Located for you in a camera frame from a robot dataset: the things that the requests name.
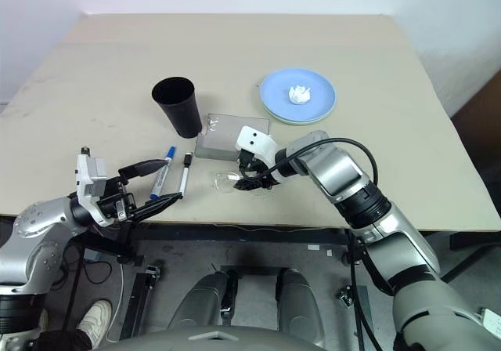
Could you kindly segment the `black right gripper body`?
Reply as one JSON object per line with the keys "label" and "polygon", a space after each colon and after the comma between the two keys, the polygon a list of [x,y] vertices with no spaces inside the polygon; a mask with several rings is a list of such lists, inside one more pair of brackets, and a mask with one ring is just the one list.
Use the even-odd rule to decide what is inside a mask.
{"label": "black right gripper body", "polygon": [[247,150],[241,150],[239,157],[239,170],[243,179],[252,179],[257,176],[259,179],[267,179],[270,175],[265,175],[264,172],[269,167],[261,160],[257,159],[253,153]]}

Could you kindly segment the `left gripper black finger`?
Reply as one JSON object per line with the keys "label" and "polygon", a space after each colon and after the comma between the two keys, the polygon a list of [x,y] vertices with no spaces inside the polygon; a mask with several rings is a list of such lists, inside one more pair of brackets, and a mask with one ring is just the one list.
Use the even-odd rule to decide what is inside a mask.
{"label": "left gripper black finger", "polygon": [[134,179],[135,177],[144,177],[155,173],[168,165],[165,159],[151,159],[140,161],[133,165],[129,165],[118,170],[118,174],[122,179]]}
{"label": "left gripper black finger", "polygon": [[143,221],[149,219],[163,212],[166,208],[180,199],[183,199],[183,194],[181,192],[165,194],[155,199],[150,199],[143,206],[134,210],[134,220]]}

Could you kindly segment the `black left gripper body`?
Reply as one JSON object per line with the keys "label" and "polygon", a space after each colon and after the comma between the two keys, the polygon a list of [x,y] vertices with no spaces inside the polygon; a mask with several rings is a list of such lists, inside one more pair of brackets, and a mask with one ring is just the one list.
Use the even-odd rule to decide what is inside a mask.
{"label": "black left gripper body", "polygon": [[97,205],[104,219],[111,221],[137,221],[135,198],[127,190],[128,178],[118,174],[106,181],[103,195]]}

